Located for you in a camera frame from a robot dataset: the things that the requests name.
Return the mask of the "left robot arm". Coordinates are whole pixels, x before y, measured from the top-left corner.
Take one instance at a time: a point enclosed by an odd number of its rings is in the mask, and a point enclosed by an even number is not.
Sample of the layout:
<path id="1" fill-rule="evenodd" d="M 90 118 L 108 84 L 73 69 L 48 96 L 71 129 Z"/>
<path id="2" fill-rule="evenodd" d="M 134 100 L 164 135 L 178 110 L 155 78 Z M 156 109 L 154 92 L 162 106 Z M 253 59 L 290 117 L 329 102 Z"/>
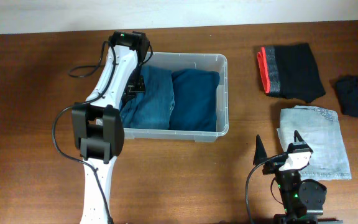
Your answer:
<path id="1" fill-rule="evenodd" d="M 109 210 L 112 171 L 124 145 L 119 109 L 145 91 L 140 70 L 152 56 L 143 32 L 115 31 L 103 47 L 108 52 L 101 76 L 86 101 L 71 111 L 75 146 L 85 170 L 81 223 L 113 222 Z"/>

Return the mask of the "dark teal shirt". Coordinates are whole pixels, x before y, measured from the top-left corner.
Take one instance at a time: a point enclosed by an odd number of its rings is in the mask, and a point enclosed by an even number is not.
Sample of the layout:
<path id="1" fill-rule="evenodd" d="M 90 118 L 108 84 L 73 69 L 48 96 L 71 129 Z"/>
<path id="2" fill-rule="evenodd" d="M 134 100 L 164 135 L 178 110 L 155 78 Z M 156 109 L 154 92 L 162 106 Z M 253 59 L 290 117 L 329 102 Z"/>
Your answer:
<path id="1" fill-rule="evenodd" d="M 170 129 L 179 131 L 216 131 L 216 90 L 218 72 L 184 69 L 172 73 L 175 106 Z"/>

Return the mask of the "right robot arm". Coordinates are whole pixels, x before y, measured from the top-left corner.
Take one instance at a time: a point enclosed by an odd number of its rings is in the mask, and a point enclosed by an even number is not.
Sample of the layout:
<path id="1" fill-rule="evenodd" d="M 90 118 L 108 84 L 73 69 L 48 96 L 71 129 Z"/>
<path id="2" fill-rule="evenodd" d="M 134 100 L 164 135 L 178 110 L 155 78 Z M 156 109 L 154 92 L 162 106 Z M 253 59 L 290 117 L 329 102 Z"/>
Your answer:
<path id="1" fill-rule="evenodd" d="M 294 131 L 293 142 L 287 150 L 276 156 L 268 157 L 259 135 L 255 138 L 254 168 L 246 180 L 246 208 L 249 220 L 253 219 L 249 206 L 249 182 L 252 174 L 262 167 L 264 175 L 273 174 L 280 192 L 284 213 L 273 216 L 273 223 L 342 223 L 337 219 L 321 219 L 326 201 L 327 188 L 313 179 L 301 178 L 300 171 L 310 163 L 312 148 Z"/>

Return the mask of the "blue denim jeans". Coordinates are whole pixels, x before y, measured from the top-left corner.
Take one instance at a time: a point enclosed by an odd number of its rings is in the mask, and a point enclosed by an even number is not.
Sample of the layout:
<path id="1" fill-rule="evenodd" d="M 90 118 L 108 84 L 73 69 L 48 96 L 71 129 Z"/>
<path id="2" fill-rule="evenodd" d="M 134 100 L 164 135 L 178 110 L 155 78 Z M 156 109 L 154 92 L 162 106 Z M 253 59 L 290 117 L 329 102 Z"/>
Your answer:
<path id="1" fill-rule="evenodd" d="M 172 71 L 147 65 L 140 74 L 144 78 L 145 92 L 121 105 L 123 126 L 166 130 L 175 107 Z"/>

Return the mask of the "light grey jeans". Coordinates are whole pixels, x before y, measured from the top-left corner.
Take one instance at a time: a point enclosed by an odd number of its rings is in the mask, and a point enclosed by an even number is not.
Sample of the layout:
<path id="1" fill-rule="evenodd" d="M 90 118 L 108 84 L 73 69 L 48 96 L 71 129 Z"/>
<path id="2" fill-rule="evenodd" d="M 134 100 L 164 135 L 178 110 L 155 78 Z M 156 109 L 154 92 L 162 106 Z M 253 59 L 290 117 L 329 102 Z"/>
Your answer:
<path id="1" fill-rule="evenodd" d="M 284 151 L 294 142 L 295 131 L 313 150 L 309 165 L 300 171 L 301 179 L 352 179 L 336 111 L 300 105 L 282 109 L 277 133 Z"/>

